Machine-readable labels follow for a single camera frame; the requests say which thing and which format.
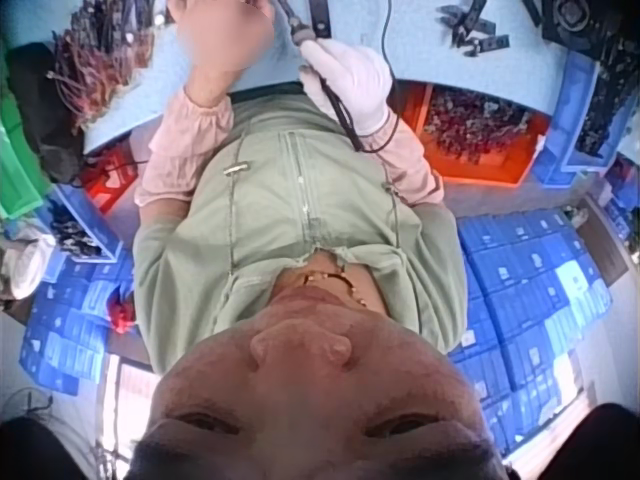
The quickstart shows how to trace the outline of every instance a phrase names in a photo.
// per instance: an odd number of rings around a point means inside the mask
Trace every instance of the light blue work surface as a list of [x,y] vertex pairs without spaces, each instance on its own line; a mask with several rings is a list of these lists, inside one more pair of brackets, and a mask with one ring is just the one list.
[[[82,0],[5,0],[0,28],[10,47],[51,40],[62,31]],[[309,20],[307,0],[290,0]],[[476,90],[553,114],[562,83],[566,50],[545,42],[522,2],[490,0],[483,18],[509,34],[511,48],[468,58],[450,48],[450,30],[437,22],[436,8],[470,0],[393,0],[387,50],[400,79]],[[333,37],[380,50],[387,0],[329,0]],[[296,80],[302,63],[291,44],[284,14],[278,9],[274,47],[235,85],[234,90]],[[138,72],[134,85],[116,98],[108,112],[86,132],[85,150],[108,142],[162,114],[184,84],[190,64],[178,45],[175,27],[158,33],[150,68]]]

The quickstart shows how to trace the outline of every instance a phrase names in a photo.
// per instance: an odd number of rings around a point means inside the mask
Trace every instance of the black strap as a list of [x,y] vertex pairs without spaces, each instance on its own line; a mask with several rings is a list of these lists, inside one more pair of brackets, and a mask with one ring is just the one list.
[[327,0],[309,0],[311,22],[318,38],[331,38],[331,18]]

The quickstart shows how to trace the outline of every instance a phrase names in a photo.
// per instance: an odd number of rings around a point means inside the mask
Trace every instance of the necklace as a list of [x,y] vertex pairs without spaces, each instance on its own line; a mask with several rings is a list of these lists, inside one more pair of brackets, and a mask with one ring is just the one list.
[[314,282],[318,282],[320,280],[327,280],[329,278],[340,280],[342,283],[349,287],[349,293],[351,294],[351,298],[353,298],[356,302],[362,305],[364,308],[368,308],[367,302],[359,295],[358,289],[353,284],[345,273],[345,267],[342,267],[340,273],[326,273],[326,272],[310,272],[304,276],[303,285],[309,285]]

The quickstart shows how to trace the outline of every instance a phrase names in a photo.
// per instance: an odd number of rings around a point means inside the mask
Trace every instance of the orange bin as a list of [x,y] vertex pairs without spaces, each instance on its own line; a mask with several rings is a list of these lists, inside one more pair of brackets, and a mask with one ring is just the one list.
[[441,151],[432,135],[425,132],[433,85],[411,84],[406,94],[408,97],[403,118],[422,141],[429,164],[450,182],[518,187],[533,164],[538,136],[544,135],[550,124],[546,115],[535,113],[526,133],[508,148],[482,155],[475,165],[466,162],[464,156],[457,157]]

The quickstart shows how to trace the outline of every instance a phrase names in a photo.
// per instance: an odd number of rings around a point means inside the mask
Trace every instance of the hand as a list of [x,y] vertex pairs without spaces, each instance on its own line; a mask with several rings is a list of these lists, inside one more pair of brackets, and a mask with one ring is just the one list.
[[300,80],[320,110],[337,120],[322,91],[319,75],[351,113],[358,135],[372,135],[385,125],[390,115],[387,97],[393,81],[389,65],[378,53],[324,39],[304,42],[300,51],[311,65],[300,69]]
[[273,43],[270,0],[169,0],[169,9],[194,64],[208,72],[238,77]]

